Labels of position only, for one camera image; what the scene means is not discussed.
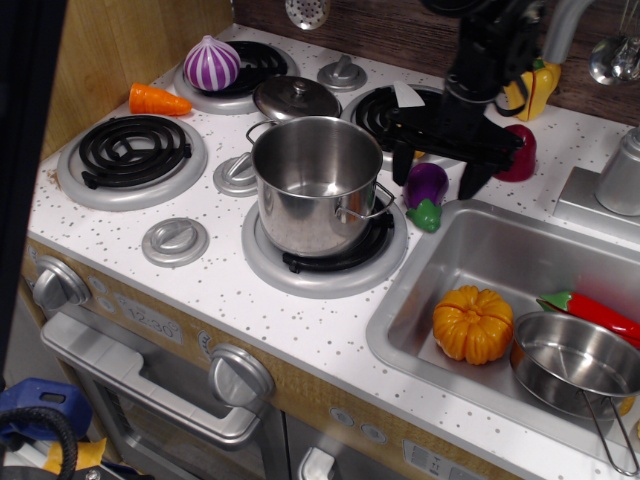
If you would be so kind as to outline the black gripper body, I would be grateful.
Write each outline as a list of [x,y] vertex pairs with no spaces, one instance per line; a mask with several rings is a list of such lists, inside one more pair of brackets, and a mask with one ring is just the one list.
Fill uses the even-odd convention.
[[441,118],[428,107],[395,108],[388,115],[388,132],[415,151],[442,155],[466,163],[510,168],[523,141],[484,115]]

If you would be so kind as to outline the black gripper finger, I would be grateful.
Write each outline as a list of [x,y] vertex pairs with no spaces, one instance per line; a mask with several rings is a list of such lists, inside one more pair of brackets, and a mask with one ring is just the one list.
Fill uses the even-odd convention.
[[409,172],[412,168],[415,156],[415,149],[404,141],[397,141],[392,155],[392,177],[393,181],[404,186]]
[[457,198],[459,200],[472,199],[495,173],[495,165],[468,163],[460,178]]

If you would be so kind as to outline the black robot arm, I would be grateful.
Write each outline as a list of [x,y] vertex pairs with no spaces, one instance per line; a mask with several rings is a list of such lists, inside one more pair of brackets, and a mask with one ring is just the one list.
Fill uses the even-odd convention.
[[541,1],[427,1],[430,11],[459,19],[458,49],[443,91],[419,107],[389,114],[393,180],[404,185],[416,151],[463,161],[458,197],[472,198],[493,175],[507,171],[524,145],[485,116],[503,87],[525,86],[532,69],[544,4]]

